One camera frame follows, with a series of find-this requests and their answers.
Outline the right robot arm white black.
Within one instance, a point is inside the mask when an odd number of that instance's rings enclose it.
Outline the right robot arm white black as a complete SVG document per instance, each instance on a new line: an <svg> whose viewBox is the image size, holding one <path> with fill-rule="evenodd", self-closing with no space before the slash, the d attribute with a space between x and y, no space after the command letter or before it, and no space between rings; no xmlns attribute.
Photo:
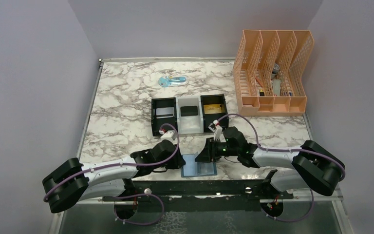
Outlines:
<svg viewBox="0 0 374 234"><path fill-rule="evenodd" d="M274 198L290 189L309 188L331 196L337 184L345 177L345 165L312 140L298 148L267 148L249 143L236 127L223 131L225 141L209 137L196 162L217 162L224 156L235 156L247 168L278 167L284 172L270 172L262 184L262 194Z"/></svg>

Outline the white credit card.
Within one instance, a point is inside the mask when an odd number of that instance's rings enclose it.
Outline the white credit card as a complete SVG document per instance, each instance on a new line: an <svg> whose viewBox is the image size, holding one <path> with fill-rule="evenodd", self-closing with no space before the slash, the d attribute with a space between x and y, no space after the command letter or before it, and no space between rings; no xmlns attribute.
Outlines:
<svg viewBox="0 0 374 234"><path fill-rule="evenodd" d="M156 118L174 117L174 108L173 107L156 108L155 114L156 114Z"/></svg>

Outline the blue leather card holder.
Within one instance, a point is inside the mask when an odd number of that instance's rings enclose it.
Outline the blue leather card holder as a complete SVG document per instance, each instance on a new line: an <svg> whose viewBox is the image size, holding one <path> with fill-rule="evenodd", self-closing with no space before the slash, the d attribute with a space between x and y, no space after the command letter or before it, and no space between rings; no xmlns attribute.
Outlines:
<svg viewBox="0 0 374 234"><path fill-rule="evenodd" d="M196 155L194 154L182 155L182 158L185 161L185 165L181 167L181 177L202 177L217 175L217 167L214 162L196 162Z"/></svg>

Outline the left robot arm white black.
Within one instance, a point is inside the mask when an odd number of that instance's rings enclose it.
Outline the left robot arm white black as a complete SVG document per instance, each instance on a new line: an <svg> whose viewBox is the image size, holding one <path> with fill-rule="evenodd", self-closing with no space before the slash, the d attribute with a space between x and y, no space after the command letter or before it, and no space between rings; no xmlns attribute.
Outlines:
<svg viewBox="0 0 374 234"><path fill-rule="evenodd" d="M43 179L43 200L54 214L89 198L118 196L128 200L134 188L126 180L149 175L161 167L180 169L185 164L178 145L169 140L110 162L81 163L73 157Z"/></svg>

